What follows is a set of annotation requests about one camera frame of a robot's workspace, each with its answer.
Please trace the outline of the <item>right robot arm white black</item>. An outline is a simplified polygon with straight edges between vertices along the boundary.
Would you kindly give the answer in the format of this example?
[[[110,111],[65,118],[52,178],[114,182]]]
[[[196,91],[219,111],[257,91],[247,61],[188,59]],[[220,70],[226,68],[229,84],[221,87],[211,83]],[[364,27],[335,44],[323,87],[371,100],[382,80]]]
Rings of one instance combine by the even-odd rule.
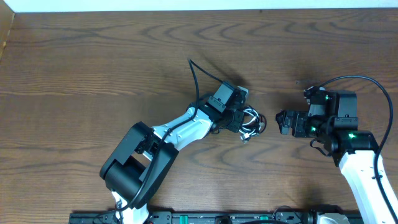
[[[353,91],[305,90],[308,111],[282,110],[275,120],[281,134],[319,142],[348,182],[363,222],[397,223],[397,197],[386,176],[379,144],[370,131],[358,129]]]

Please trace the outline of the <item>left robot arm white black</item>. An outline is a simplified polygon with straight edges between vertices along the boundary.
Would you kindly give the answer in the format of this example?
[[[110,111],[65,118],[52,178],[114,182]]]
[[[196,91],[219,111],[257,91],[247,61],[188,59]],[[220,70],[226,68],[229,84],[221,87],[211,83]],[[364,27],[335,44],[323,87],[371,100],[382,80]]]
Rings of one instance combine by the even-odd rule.
[[[166,124],[133,125],[99,172],[116,201],[116,221],[144,223],[149,217],[147,203],[179,152],[210,132],[238,132],[247,97],[247,89],[223,81],[214,94],[197,98],[183,115]]]

